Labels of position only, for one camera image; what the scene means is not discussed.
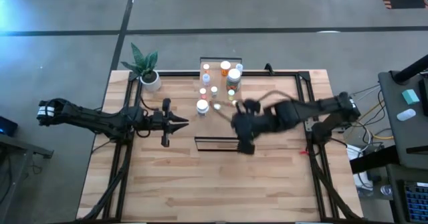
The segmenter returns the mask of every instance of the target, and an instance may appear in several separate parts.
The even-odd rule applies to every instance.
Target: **gray floor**
[[[118,30],[127,0],[0,0],[0,31]],[[381,0],[134,0],[129,29],[223,27],[373,27],[426,25],[424,9],[388,10]],[[199,58],[240,57],[247,69],[327,69],[333,92],[354,92],[427,53],[428,32],[283,33],[126,36],[159,51],[158,68],[194,70]],[[71,221],[86,175],[94,135],[67,126],[40,127],[40,100],[62,97],[89,108],[102,105],[117,36],[0,37],[0,116],[16,121],[17,137],[55,150],[35,159],[40,175],[26,179],[11,223]],[[373,93],[358,102],[376,104]],[[383,120],[374,131],[388,126]],[[351,144],[362,144],[357,132]],[[391,220],[384,201],[362,200],[364,216]]]

